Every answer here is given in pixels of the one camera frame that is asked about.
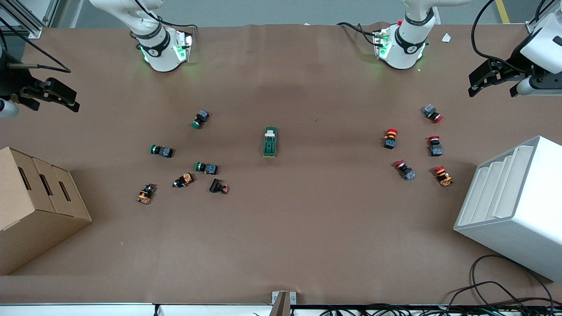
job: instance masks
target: brown tabletop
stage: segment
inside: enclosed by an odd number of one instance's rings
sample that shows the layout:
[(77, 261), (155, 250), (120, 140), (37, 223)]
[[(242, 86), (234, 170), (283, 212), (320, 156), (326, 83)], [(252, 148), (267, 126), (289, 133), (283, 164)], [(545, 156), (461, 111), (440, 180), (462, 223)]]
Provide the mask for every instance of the brown tabletop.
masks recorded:
[[(560, 98), (510, 98), (510, 83), (468, 97), (483, 61), (469, 32), (436, 26), (423, 59), (397, 71), (339, 26), (205, 28), (197, 64), (157, 73), (126, 29), (45, 30), (37, 42), (72, 74), (33, 73), (75, 89), (80, 112), (22, 108), (0, 123), (0, 147), (72, 170), (93, 223), (0, 278), (0, 301), (260, 303), (275, 290), (307, 304), (448, 301), (492, 252), (452, 230), (475, 167), (536, 135), (562, 143)], [(507, 57), (524, 35), (494, 25), (477, 38)], [(48, 60), (28, 48), (24, 62)], [(420, 113), (428, 103), (439, 124)], [(200, 109), (211, 119), (194, 130)], [(262, 157), (269, 125), (279, 129), (274, 159)], [(398, 130), (394, 150), (381, 146), (388, 128)], [(428, 155), (433, 134), (439, 158)], [(152, 144), (176, 155), (150, 155)], [(401, 159), (418, 173), (411, 182), (392, 165)], [(213, 176), (195, 173), (197, 161), (219, 166), (228, 195), (208, 192)], [(430, 172), (439, 165), (455, 184), (439, 186)], [(172, 188), (188, 171), (196, 181)], [(147, 183), (158, 185), (148, 206), (135, 200)], [(496, 259), (477, 278), (545, 296)], [(549, 289), (562, 298), (561, 284)]]

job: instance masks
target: black clamp band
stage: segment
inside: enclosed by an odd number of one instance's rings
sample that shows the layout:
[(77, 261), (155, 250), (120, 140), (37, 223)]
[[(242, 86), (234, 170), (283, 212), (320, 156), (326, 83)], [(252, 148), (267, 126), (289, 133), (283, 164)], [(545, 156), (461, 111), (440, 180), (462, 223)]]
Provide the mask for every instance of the black clamp band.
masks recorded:
[(158, 27), (156, 27), (156, 30), (154, 30), (152, 33), (146, 34), (146, 35), (135, 34), (135, 36), (137, 37), (137, 39), (151, 39), (151, 38), (155, 37), (156, 35), (158, 35), (158, 33), (160, 33), (161, 29), (162, 29), (162, 23), (158, 22)]
[(402, 47), (402, 49), (404, 49), (404, 52), (408, 55), (415, 54), (425, 43), (425, 39), (423, 40), (423, 42), (420, 42), (420, 43), (417, 43), (417, 44), (413, 44), (413, 43), (405, 41), (400, 36), (400, 27), (398, 27), (396, 29), (396, 32), (394, 33), (394, 37), (396, 38), (396, 44), (398, 44), (398, 46)]
[(427, 22), (429, 22), (431, 20), (431, 18), (433, 18), (433, 16), (434, 16), (433, 7), (431, 7), (431, 8), (429, 8), (429, 12), (427, 12), (427, 16), (425, 17), (425, 19), (423, 21), (414, 21), (414, 20), (410, 19), (408, 17), (408, 15), (406, 15), (404, 17), (404, 19), (406, 20), (406, 22), (408, 24), (415, 25), (415, 26), (422, 26), (422, 25), (427, 24)]
[(152, 47), (141, 45), (141, 47), (150, 56), (160, 57), (164, 49), (166, 49), (166, 47), (168, 47), (169, 44), (170, 44), (170, 33), (166, 31), (166, 37), (160, 44)]

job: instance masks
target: yellow floor stripe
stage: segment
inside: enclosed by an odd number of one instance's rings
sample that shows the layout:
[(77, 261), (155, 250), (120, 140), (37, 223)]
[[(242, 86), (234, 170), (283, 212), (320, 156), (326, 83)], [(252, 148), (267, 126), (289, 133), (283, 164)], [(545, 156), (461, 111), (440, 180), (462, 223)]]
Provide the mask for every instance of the yellow floor stripe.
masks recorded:
[(497, 10), (500, 13), (501, 22), (509, 23), (509, 17), (507, 16), (507, 11), (505, 11), (505, 6), (503, 0), (496, 0)]

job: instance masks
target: white plastic container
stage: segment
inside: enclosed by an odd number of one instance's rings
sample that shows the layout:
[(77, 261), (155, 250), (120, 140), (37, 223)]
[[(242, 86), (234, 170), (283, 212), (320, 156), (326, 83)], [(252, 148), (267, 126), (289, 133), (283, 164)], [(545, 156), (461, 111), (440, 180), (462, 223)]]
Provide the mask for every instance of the white plastic container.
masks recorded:
[(480, 164), (457, 232), (562, 282), (562, 146), (537, 136)]

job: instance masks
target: brown table surface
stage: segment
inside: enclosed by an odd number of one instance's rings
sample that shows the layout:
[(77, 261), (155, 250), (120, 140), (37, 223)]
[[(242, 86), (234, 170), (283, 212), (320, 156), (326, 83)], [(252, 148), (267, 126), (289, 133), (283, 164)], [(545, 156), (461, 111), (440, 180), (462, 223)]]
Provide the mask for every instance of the brown table surface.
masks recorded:
[[(376, 61), (349, 31), (204, 28), (197, 64), (157, 73), (126, 29), (45, 30), (38, 43), (72, 74), (33, 73), (75, 89), (80, 112), (22, 108), (0, 123), (0, 147), (72, 170), (93, 223), (0, 278), (0, 301), (260, 303), (292, 290), (306, 304), (418, 304), (469, 285), (474, 259), (492, 253), (452, 230), (475, 167), (536, 135), (562, 143), (560, 98), (510, 98), (510, 83), (469, 98), (468, 74), (483, 61), (470, 26), (436, 26), (405, 71)], [(477, 32), (482, 51), (504, 57), (524, 35), (521, 25)], [(29, 48), (24, 62), (48, 60)], [(428, 103), (443, 113), (439, 124), (420, 113)], [(194, 130), (200, 109), (211, 119)], [(268, 125), (279, 128), (274, 159), (262, 157)], [(388, 128), (398, 129), (394, 150), (381, 147)], [(428, 155), (433, 134), (439, 158)], [(150, 155), (152, 144), (176, 155)], [(400, 159), (415, 180), (400, 177)], [(213, 176), (194, 173), (197, 161), (220, 167), (228, 195), (208, 192)], [(430, 172), (439, 165), (455, 184), (439, 186)], [(197, 180), (172, 188), (188, 171)], [(147, 183), (158, 184), (148, 206), (135, 199)], [(496, 259), (477, 278), (545, 296)], [(549, 289), (562, 299), (561, 284)], [(466, 293), (456, 302), (478, 301)]]

